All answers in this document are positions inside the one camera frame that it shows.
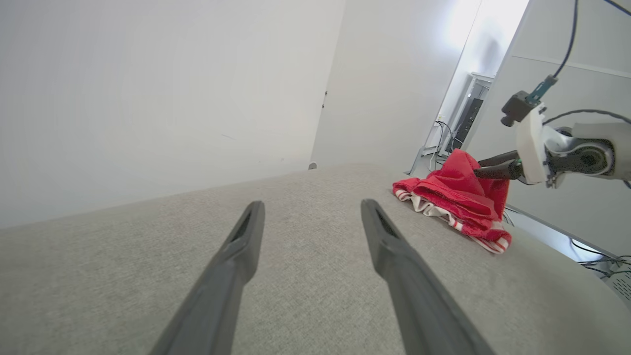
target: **white panel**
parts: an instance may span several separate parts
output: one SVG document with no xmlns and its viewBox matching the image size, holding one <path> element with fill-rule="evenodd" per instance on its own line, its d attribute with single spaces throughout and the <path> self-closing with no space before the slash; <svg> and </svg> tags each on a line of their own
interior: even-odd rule
<svg viewBox="0 0 631 355">
<path fill-rule="evenodd" d="M 348 0 L 312 160 L 410 169 L 479 1 Z"/>
<path fill-rule="evenodd" d="M 624 3 L 627 7 L 631 5 L 629 1 Z M 580 36 L 577 36 L 574 48 L 583 49 L 572 53 L 570 63 L 588 65 L 595 71 L 566 66 L 561 72 L 560 81 L 543 98 L 548 106 L 545 115 L 553 117 L 574 109 L 597 108 L 631 116 L 631 79 L 601 73 L 595 68 L 601 66 L 605 71 L 631 69 L 628 66 L 631 37 L 620 35 L 631 33 L 631 18 L 604 1 L 581 1 L 580 6 L 583 15 L 579 17 Z M 515 149 L 515 129 L 500 123 L 502 106 L 513 93 L 519 90 L 531 91 L 546 75 L 553 73 L 558 64 L 510 55 L 519 53 L 524 57 L 552 57 L 560 60 L 567 47 L 568 29 L 571 26 L 571 22 L 565 18 L 565 12 L 571 9 L 570 1 L 531 1 L 530 9 L 526 11 L 525 20 L 518 30 L 514 50 L 509 51 L 475 122 L 475 133 L 470 135 L 467 151 L 476 159 Z M 558 22 L 544 21 L 546 16 Z M 585 34 L 586 29 L 596 30 L 599 26 L 607 31 L 624 32 L 599 32 L 598 38 Z M 548 46 L 546 41 L 540 41 L 541 47 L 532 44 L 537 36 L 544 33 L 548 43 L 557 43 L 559 47 Z M 598 51 L 598 56 L 586 54 L 590 48 Z M 608 116 L 579 114 L 561 118 L 553 125 L 615 121 Z M 631 191 L 621 181 L 571 174 L 558 190 L 546 189 L 542 184 L 526 186 L 512 182 L 509 203 L 614 254 L 631 254 L 627 224 Z"/>
<path fill-rule="evenodd" d="M 0 227 L 306 169 L 344 4 L 2 1 Z"/>
</svg>

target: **red cloth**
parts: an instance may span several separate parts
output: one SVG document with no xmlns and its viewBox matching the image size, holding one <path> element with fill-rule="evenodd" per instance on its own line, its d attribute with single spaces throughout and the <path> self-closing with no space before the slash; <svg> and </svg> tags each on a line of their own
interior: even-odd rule
<svg viewBox="0 0 631 355">
<path fill-rule="evenodd" d="M 417 212 L 442 217 L 488 251 L 501 254 L 511 241 L 501 223 L 509 181 L 479 179 L 473 172 L 479 168 L 469 153 L 456 149 L 440 170 L 426 179 L 394 183 L 392 192 L 401 201 L 412 200 Z"/>
</svg>

